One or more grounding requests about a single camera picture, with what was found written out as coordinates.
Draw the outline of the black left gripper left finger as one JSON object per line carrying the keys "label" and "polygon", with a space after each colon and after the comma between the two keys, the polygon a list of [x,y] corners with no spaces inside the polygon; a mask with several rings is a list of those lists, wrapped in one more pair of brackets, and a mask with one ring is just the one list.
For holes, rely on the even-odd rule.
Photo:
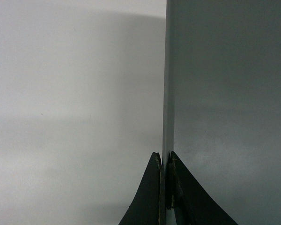
{"label": "black left gripper left finger", "polygon": [[135,197],[120,224],[166,224],[165,174],[159,153],[152,153]]}

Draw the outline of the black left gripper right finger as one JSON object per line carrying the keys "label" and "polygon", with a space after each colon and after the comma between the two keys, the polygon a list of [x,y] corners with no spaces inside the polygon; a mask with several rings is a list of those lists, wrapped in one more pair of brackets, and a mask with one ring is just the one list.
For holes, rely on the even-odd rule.
{"label": "black left gripper right finger", "polygon": [[205,191],[175,152],[166,167],[166,208],[175,225],[236,225]]}

